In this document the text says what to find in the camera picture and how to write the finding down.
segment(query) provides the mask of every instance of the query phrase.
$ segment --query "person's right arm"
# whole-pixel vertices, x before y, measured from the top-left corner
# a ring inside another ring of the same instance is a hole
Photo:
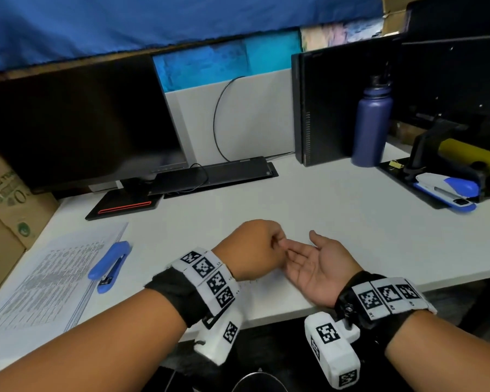
[[[309,300],[334,307],[362,268],[338,241],[314,231],[310,240],[316,246],[284,240],[289,257],[285,273]],[[408,317],[385,355],[415,390],[490,392],[490,344],[428,311]]]

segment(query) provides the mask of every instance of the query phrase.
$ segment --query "white desk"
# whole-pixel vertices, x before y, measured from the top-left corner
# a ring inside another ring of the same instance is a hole
[[[387,144],[384,160],[406,154]],[[375,168],[350,159],[305,168],[294,156],[274,160],[280,176],[163,200],[156,210],[118,216],[129,221],[122,239],[134,245],[116,284],[93,294],[86,320],[142,289],[183,252],[210,249],[242,222],[272,219],[287,236],[308,241],[311,229],[340,240],[366,270],[411,278],[432,290],[490,277],[490,200],[470,214],[434,210]],[[101,193],[68,198],[33,249],[68,232],[106,225],[84,217]],[[314,309],[281,274],[251,289],[245,327],[286,320]],[[196,326],[183,340],[193,339]]]

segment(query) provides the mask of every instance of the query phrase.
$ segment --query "person's left hand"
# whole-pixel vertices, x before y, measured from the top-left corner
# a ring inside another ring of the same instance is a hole
[[[251,220],[221,241],[213,252],[237,281],[267,275],[287,261],[279,242],[286,239],[281,226],[271,220]]]

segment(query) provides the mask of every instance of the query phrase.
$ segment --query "black strap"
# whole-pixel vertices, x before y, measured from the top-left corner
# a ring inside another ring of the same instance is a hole
[[[183,273],[172,267],[155,275],[145,288],[156,290],[169,300],[187,327],[191,327],[210,314],[207,304],[204,303],[196,287]]]
[[[346,318],[349,323],[357,325],[363,335],[369,336],[379,345],[382,352],[385,351],[388,343],[414,311],[410,310],[400,314],[391,314],[381,319],[370,320],[352,287],[384,278],[386,277],[383,275],[371,274],[367,271],[358,272],[341,290],[334,308],[340,319]]]

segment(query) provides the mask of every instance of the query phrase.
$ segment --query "paper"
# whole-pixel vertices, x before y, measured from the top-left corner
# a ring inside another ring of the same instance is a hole
[[[87,275],[126,226],[79,231],[26,253],[0,289],[0,360],[24,356],[78,324],[98,284]]]

